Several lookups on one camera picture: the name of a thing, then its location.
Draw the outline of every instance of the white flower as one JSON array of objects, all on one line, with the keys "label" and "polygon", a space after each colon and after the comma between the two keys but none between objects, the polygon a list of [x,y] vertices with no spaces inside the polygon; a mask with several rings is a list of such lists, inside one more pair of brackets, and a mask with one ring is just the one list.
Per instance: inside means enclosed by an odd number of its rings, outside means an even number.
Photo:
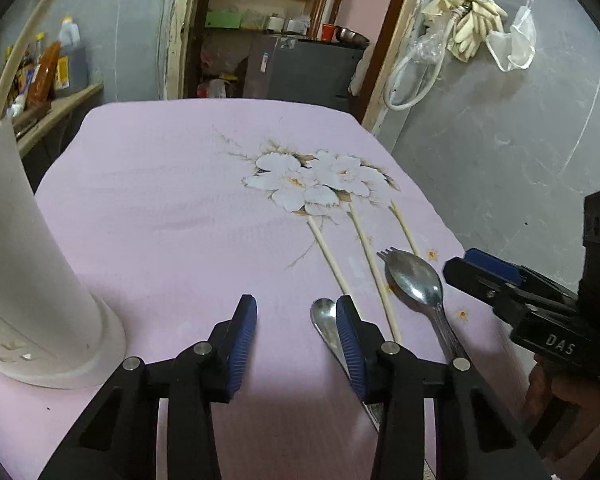
[{"label": "white flower", "polygon": [[369,198],[372,192],[372,198],[380,198],[389,189],[382,173],[375,168],[362,166],[360,159],[354,156],[333,156],[325,150],[320,150],[307,166],[315,171],[315,178],[321,184],[364,198]]},{"label": "white flower", "polygon": [[314,170],[302,168],[293,155],[267,153],[256,160],[256,166],[266,173],[248,176],[243,180],[244,184],[273,191],[273,202],[289,213],[304,206],[309,214],[328,214],[328,206],[340,202],[332,189],[318,182]]}]

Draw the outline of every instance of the flower center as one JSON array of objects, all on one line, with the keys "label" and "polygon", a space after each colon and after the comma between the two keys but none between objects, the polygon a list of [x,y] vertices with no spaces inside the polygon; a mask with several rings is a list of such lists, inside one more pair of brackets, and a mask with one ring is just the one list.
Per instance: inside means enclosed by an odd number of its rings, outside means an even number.
[{"label": "flower center", "polygon": [[289,182],[291,182],[294,186],[296,187],[304,187],[304,184],[302,184],[302,182],[300,182],[296,177],[291,177],[287,179]]}]

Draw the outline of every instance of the refrigerator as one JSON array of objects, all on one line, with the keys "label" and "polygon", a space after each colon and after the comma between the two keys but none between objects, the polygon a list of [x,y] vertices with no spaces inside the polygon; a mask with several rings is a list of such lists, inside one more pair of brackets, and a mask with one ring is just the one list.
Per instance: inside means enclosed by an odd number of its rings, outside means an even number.
[{"label": "refrigerator", "polygon": [[242,96],[349,112],[347,89],[363,52],[359,47],[297,36],[257,36],[251,46]]}]

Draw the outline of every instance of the white plastic container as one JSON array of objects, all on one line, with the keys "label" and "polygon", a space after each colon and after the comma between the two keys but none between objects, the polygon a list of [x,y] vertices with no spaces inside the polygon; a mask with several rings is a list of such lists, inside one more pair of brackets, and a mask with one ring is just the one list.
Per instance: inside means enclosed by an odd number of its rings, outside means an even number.
[{"label": "white plastic container", "polygon": [[58,41],[61,47],[54,83],[57,98],[75,94],[89,84],[86,50],[80,42],[80,30],[71,16],[62,20]]},{"label": "white plastic container", "polygon": [[0,122],[0,372],[51,388],[102,384],[125,356],[113,311],[62,255]]}]

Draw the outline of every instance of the metal spoon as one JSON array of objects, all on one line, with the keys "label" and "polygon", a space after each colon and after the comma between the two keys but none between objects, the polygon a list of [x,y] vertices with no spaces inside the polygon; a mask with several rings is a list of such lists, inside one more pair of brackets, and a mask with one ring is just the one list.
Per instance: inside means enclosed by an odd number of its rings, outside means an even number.
[{"label": "metal spoon", "polygon": [[[315,300],[311,306],[311,321],[322,340],[327,343],[329,350],[331,350],[331,353],[333,353],[340,366],[342,366],[344,373],[349,377],[347,361],[344,358],[340,336],[338,335],[338,327],[336,326],[336,304],[328,298]],[[376,427],[376,431],[379,431],[384,406],[382,404],[362,404],[362,406]]]},{"label": "metal spoon", "polygon": [[446,354],[452,359],[456,357],[468,359],[462,343],[446,319],[442,302],[442,282],[436,269],[415,254],[394,247],[379,252],[378,256],[385,261],[389,274],[400,290],[425,307],[424,314],[429,316],[434,328],[440,334]]}]

